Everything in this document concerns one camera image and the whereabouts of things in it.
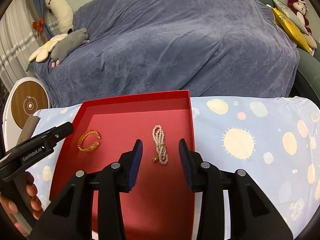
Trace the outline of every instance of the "gold pillow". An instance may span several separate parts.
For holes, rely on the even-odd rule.
[[[302,49],[311,54],[311,49],[301,33],[298,27],[282,12],[277,8],[272,8],[273,14],[276,19],[279,21],[284,31],[289,35],[289,37],[294,40]]]

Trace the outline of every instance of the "stuffed toy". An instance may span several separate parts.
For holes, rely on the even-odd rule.
[[[61,34],[72,32],[73,10],[66,0],[45,0],[45,6],[56,17]]]
[[[311,29],[307,27],[309,21],[305,16],[308,11],[306,2],[304,0],[288,0],[288,6],[297,15],[303,25],[306,26],[308,33],[311,35]]]
[[[55,46],[51,53],[52,68],[59,66],[71,52],[89,42],[86,32],[86,28],[72,32]]]
[[[51,38],[47,43],[38,48],[34,53],[29,57],[29,61],[43,62],[49,56],[49,52],[51,52],[54,47],[57,45],[59,41],[62,41],[68,34],[59,34]]]

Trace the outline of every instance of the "red box lid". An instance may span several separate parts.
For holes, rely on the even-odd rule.
[[[143,142],[143,156],[136,186],[121,193],[121,207],[127,239],[192,238],[194,194],[187,187],[179,158],[178,143],[186,140],[194,151],[191,104],[188,90],[105,98],[84,102],[65,139],[55,168],[50,199],[53,199],[78,170],[102,170],[132,150],[136,139]],[[169,162],[153,163],[156,155],[152,130],[161,125]],[[89,153],[77,148],[80,136],[89,129],[101,134],[99,147]],[[97,140],[94,134],[84,147]],[[93,201],[92,225],[97,231],[97,194]]]

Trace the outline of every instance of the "red stuffed monkey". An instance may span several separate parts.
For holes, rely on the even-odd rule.
[[[305,25],[308,33],[311,35],[311,29],[307,27],[309,21],[305,17],[308,11],[306,2],[304,0],[288,0],[288,6],[297,15],[303,25]]]

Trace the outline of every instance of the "human hand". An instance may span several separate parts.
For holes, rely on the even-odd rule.
[[[33,184],[35,179],[31,175],[30,172],[27,172],[27,181],[28,181],[28,183],[26,186],[26,191],[27,191],[28,195],[31,197],[31,207],[34,210],[33,216],[35,219],[38,220],[44,211],[41,207],[40,199],[36,196],[38,193],[38,190],[37,190],[35,184]],[[20,225],[19,222],[17,222],[17,220],[13,216],[13,214],[16,214],[18,212],[18,208],[15,205],[15,203],[13,203],[11,200],[9,200],[1,195],[0,195],[0,202],[1,202],[5,212],[8,214],[11,221],[14,223],[14,225],[20,231],[20,233],[26,234],[27,232],[24,230],[24,228]]]

